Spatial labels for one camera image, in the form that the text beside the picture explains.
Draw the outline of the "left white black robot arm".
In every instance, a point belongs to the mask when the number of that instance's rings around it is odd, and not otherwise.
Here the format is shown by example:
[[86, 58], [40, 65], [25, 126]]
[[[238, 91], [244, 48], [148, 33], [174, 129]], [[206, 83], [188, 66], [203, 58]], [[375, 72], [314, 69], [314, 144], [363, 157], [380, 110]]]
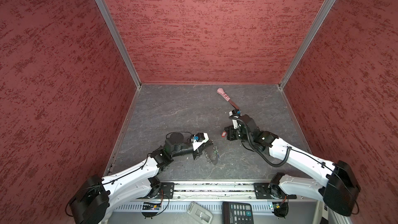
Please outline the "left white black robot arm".
[[124, 203], [160, 194], [157, 175], [165, 171], [175, 157], [213, 152], [214, 143], [207, 133], [186, 138], [183, 133], [167, 134], [164, 145], [149, 152], [145, 159], [114, 175], [89, 177], [69, 200], [65, 212], [77, 224], [105, 224], [113, 211]]

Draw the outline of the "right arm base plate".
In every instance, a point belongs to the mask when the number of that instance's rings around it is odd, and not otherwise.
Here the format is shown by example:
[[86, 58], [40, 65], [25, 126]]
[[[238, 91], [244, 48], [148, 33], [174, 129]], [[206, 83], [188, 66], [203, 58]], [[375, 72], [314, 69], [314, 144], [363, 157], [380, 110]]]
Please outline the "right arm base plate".
[[254, 183], [254, 192], [256, 199], [260, 200], [295, 200], [296, 195], [288, 195], [282, 191], [282, 189], [275, 184], [269, 185], [269, 183]]

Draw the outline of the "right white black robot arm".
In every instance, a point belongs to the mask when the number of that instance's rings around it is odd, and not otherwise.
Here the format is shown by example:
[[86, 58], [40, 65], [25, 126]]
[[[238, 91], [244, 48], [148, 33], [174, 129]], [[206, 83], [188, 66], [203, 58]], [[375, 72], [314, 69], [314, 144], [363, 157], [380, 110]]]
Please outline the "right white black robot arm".
[[341, 160], [334, 163], [298, 149], [269, 131], [261, 131], [248, 115], [231, 113], [229, 119], [233, 124], [226, 128], [228, 140], [248, 144], [248, 150], [274, 168], [289, 164], [308, 175], [298, 178], [277, 173], [269, 183], [274, 198], [281, 193], [299, 195], [322, 201], [342, 216], [359, 213], [357, 198], [361, 188], [349, 164]]

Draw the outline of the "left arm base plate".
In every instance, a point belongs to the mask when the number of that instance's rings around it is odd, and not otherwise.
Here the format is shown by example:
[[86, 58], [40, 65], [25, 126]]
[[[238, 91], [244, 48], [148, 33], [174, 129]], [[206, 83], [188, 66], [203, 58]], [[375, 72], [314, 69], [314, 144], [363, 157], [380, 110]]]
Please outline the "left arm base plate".
[[154, 188], [152, 188], [149, 194], [146, 196], [147, 199], [163, 199], [173, 198], [175, 183], [160, 182]]

